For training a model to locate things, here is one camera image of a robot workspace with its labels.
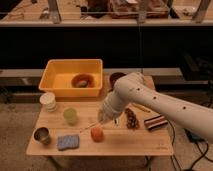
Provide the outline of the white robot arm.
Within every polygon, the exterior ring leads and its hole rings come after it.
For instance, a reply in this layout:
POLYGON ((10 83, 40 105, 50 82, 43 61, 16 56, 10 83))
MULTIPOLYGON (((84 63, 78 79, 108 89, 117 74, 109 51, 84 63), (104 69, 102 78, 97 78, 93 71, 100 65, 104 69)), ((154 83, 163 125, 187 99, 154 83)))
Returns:
POLYGON ((120 117, 129 103, 143 105, 213 143, 213 109, 158 93, 145 85, 142 73, 119 78, 102 102, 98 121, 120 117))

